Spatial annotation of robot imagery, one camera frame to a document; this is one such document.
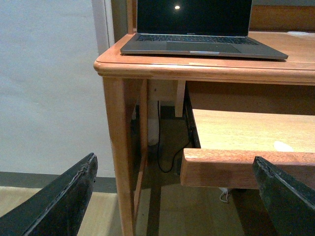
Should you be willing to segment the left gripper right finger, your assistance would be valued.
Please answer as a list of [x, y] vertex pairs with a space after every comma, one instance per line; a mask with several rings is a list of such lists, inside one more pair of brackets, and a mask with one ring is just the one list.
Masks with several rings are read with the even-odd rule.
[[315, 234], [315, 190], [261, 156], [252, 165], [263, 204], [280, 236]]

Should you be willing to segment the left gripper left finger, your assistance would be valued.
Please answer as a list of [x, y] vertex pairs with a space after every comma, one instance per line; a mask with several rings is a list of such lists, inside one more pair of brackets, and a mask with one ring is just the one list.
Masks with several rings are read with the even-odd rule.
[[88, 154], [31, 198], [0, 218], [2, 236], [75, 236], [91, 199], [98, 169]]

